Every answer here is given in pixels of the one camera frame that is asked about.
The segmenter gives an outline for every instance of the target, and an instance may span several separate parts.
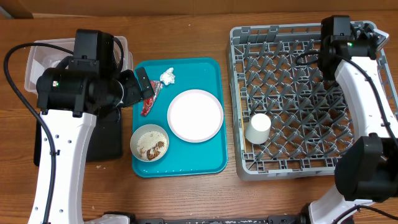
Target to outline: clear plastic bin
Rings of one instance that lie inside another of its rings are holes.
[[[122,43],[124,51],[122,71],[132,69],[132,53],[129,52],[127,39],[121,36],[118,36],[117,38]],[[68,50],[73,50],[75,46],[75,38],[37,40],[35,42],[53,44]],[[120,49],[116,44],[114,44],[114,54],[116,57],[116,62],[119,63],[118,60],[120,60]],[[50,47],[31,47],[26,64],[25,90],[37,95],[36,82],[37,79],[43,75],[44,70],[47,68],[56,67],[63,58],[69,55],[70,54],[66,52],[52,49]]]

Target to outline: metal dish rack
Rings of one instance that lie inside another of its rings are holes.
[[[369,21],[352,23],[355,28],[364,23],[376,28]],[[354,143],[343,92],[335,82],[322,80],[316,64],[294,64],[296,56],[320,48],[320,24],[235,27],[229,38],[228,79],[239,177],[268,180],[333,174],[338,159]],[[383,50],[377,62],[384,93],[393,111],[398,111]],[[256,113],[265,113],[272,121],[269,139],[261,145],[244,138],[244,124]]]

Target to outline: wire grid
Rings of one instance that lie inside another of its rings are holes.
[[[319,49],[319,40],[234,46],[243,58],[238,72],[243,120],[256,113],[270,116],[265,145],[246,141],[243,158],[249,170],[334,167],[353,144],[351,120],[343,92],[335,82],[322,82],[313,67],[296,66],[296,56]],[[307,62],[317,56],[308,56]]]

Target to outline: white tissue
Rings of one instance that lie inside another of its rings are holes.
[[[161,74],[160,81],[164,83],[164,85],[174,84],[175,75],[173,74],[174,68],[169,68]]]

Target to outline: tray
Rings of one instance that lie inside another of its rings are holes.
[[[355,28],[364,23],[352,22]],[[236,170],[243,180],[332,175],[352,146],[349,111],[341,88],[323,82],[317,65],[294,58],[320,48],[320,24],[235,27],[229,37],[228,76],[233,101]],[[317,56],[308,56],[312,61]],[[397,111],[397,93],[384,51],[377,60],[384,93]],[[251,144],[244,124],[256,113],[272,120],[265,145]]]
[[[178,94],[186,90],[205,90],[213,94],[224,109],[218,63],[212,58],[186,58],[145,61],[137,65],[137,68],[139,67],[145,68],[151,80],[159,80],[166,69],[173,67],[175,84],[163,87],[146,117],[140,115],[143,102],[133,106],[133,132],[142,125],[156,124],[166,130],[170,139],[166,154],[158,161],[142,162],[133,156],[132,168],[136,174],[141,177],[170,177],[221,172],[228,162],[225,121],[213,138],[201,143],[190,143],[179,139],[167,123],[169,104]]]

